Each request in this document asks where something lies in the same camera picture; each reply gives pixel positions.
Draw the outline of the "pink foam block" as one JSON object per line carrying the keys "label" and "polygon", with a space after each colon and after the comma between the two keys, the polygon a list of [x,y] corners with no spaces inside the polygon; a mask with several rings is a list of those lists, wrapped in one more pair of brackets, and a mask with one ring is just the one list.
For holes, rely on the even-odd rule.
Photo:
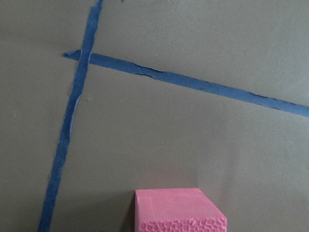
{"label": "pink foam block", "polygon": [[225,232],[226,216],[198,188],[135,191],[136,232]]}

